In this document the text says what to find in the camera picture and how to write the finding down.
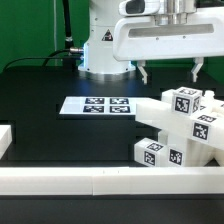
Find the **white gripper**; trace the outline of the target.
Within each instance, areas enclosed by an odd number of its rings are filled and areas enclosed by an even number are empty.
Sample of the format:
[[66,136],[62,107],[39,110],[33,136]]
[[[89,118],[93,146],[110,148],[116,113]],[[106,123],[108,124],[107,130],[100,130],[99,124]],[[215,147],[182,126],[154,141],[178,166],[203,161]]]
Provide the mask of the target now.
[[224,55],[224,6],[198,8],[196,0],[124,0],[113,36],[118,61],[138,61],[144,84],[146,61],[195,58],[192,81],[203,57]]

